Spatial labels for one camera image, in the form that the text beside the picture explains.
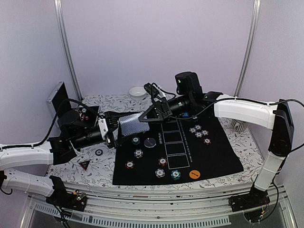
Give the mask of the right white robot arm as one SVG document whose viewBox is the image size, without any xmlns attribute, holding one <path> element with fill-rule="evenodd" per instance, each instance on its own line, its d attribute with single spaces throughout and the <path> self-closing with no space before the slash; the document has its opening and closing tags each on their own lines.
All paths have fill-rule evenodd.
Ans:
<svg viewBox="0 0 304 228">
<path fill-rule="evenodd" d="M 200 84 L 205 91 L 220 91 L 233 95 L 233 91 L 237 86 L 238 76 L 237 74 L 227 75 L 225 73 L 194 70 L 197 72 Z M 158 85 L 161 84 L 164 90 L 172 92 L 175 89 L 174 82 L 175 71 L 165 72 L 158 74 L 152 73 L 141 73 L 137 76 L 137 86 L 143 86 L 147 82 L 156 82 Z M 155 191 L 155 192 L 190 192 L 194 190 L 211 190 L 211 189 L 241 189 L 243 185 L 248 187 L 252 184 L 252 181 L 257 177 L 260 170 L 258 162 L 262 161 L 262 157 L 265 158 L 267 154 L 267 149 L 269 146 L 269 141 L 271 138 L 271 131 L 265 129 L 261 126 L 249 124 L 248 129 L 245 133 L 234 133 L 230 126 L 229 120 L 220 119 L 222 126 L 225 128 L 227 136 L 230 138 L 230 143 L 234 148 L 236 155 L 241 159 L 243 165 L 249 165 L 249 170 L 244 169 L 243 172 L 226 175 L 218 178 L 201 180 L 196 182 L 182 183 L 182 184 L 172 184 L 172 185 L 151 185 L 136 187 L 138 190 L 144 191 Z M 293 161 L 294 153 L 290 155 L 286 160 L 286 164 L 280 175 L 275 179 L 275 183 L 278 185 L 283 185 L 285 191 L 287 192 L 289 198 L 293 196 L 294 183 L 290 180 L 293 177 L 292 173 L 287 171 L 291 170 L 291 162 Z"/>
</svg>

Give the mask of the green poker chip stack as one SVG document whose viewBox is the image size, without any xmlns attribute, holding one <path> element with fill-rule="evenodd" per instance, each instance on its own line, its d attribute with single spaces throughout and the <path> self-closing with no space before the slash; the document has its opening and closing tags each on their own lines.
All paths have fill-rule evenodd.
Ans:
<svg viewBox="0 0 304 228">
<path fill-rule="evenodd" d="M 101 156 L 103 154 L 102 150 L 96 150 L 95 151 L 96 156 Z"/>
</svg>

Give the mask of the red chip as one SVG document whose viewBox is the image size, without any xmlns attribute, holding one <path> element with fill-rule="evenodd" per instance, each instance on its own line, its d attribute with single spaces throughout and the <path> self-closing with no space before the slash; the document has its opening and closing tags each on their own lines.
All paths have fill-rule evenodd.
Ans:
<svg viewBox="0 0 304 228">
<path fill-rule="evenodd" d="M 134 164 L 133 161 L 127 161 L 126 164 L 125 164 L 125 167 L 126 167 L 127 169 L 129 169 L 129 170 L 130 170 L 130 169 L 133 169 L 134 166 L 135 166 L 135 164 Z"/>
<path fill-rule="evenodd" d="M 160 158 L 158 160 L 158 164 L 161 166 L 161 167 L 164 167 L 167 165 L 167 160 L 165 158 Z"/>
<path fill-rule="evenodd" d="M 203 142 L 204 142 L 205 145 L 210 145 L 210 144 L 211 144 L 211 139 L 205 138 L 205 139 L 203 140 Z"/>
</svg>

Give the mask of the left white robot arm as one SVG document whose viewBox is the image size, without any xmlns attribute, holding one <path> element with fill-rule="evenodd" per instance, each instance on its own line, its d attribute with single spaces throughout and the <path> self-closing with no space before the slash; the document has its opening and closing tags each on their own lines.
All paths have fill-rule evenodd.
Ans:
<svg viewBox="0 0 304 228">
<path fill-rule="evenodd" d="M 19 171 L 30 165 L 61 165 L 76 157 L 81 149 L 106 143 L 116 146 L 113 132 L 118 127 L 118 114 L 105 112 L 97 115 L 93 124 L 85 123 L 75 110 L 56 115 L 61 131 L 58 137 L 46 136 L 42 141 L 28 144 L 1 145 L 0 185 L 45 196 L 60 206 L 67 206 L 71 197 L 59 177 L 42 177 Z"/>
</svg>

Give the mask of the white chip cluster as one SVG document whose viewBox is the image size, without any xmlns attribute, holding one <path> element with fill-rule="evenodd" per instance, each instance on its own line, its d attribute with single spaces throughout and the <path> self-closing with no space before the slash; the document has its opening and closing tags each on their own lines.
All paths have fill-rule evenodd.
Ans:
<svg viewBox="0 0 304 228">
<path fill-rule="evenodd" d="M 196 132 L 196 133 L 195 133 L 195 136 L 196 136 L 197 138 L 201 138 L 201 137 L 202 137 L 202 133 L 201 133 L 201 132 Z"/>
<path fill-rule="evenodd" d="M 196 130 L 200 131 L 202 129 L 202 127 L 200 125 L 196 125 L 195 126 Z"/>
<path fill-rule="evenodd" d="M 209 132 L 208 132 L 207 130 L 203 130 L 201 133 L 202 133 L 202 135 L 204 135 L 204 136 L 206 136 L 206 135 L 209 134 Z"/>
</svg>

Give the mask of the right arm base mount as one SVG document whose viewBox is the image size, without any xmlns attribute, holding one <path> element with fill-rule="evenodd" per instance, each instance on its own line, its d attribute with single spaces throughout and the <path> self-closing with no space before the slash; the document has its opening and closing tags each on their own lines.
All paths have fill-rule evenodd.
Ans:
<svg viewBox="0 0 304 228">
<path fill-rule="evenodd" d="M 234 194 L 228 199 L 233 212 L 253 209 L 255 207 L 268 206 L 270 204 L 270 197 L 268 191 L 258 190 L 251 187 L 249 193 Z"/>
</svg>

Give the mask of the blue card deck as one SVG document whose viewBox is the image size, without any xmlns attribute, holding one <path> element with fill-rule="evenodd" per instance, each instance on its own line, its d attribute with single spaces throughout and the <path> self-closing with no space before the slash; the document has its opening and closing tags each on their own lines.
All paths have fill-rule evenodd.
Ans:
<svg viewBox="0 0 304 228">
<path fill-rule="evenodd" d="M 139 117 L 142 114 L 143 112 L 119 117 L 118 139 L 150 130 L 147 122 L 140 122 Z"/>
</svg>

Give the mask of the orange big blind button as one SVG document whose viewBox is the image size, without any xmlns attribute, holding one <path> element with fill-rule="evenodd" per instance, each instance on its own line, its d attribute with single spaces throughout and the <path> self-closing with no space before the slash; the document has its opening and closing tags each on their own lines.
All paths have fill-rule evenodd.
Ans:
<svg viewBox="0 0 304 228">
<path fill-rule="evenodd" d="M 200 177 L 200 172 L 198 170 L 191 170 L 189 172 L 189 177 L 193 180 L 197 180 Z"/>
</svg>

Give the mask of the clear dealer button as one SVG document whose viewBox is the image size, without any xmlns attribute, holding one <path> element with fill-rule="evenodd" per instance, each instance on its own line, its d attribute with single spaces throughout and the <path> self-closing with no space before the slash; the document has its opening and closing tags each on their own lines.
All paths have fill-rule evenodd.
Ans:
<svg viewBox="0 0 304 228">
<path fill-rule="evenodd" d="M 154 138 L 148 137 L 144 140 L 144 146 L 146 148 L 154 148 L 157 145 L 157 142 Z"/>
</svg>

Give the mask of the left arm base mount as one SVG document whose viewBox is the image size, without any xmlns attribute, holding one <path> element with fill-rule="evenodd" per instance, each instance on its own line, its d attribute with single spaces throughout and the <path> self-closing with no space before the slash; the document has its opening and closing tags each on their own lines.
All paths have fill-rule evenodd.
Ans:
<svg viewBox="0 0 304 228">
<path fill-rule="evenodd" d="M 79 191 L 69 193 L 55 190 L 50 197 L 46 197 L 46 203 L 55 205 L 58 208 L 84 212 L 87 204 L 87 196 Z"/>
</svg>

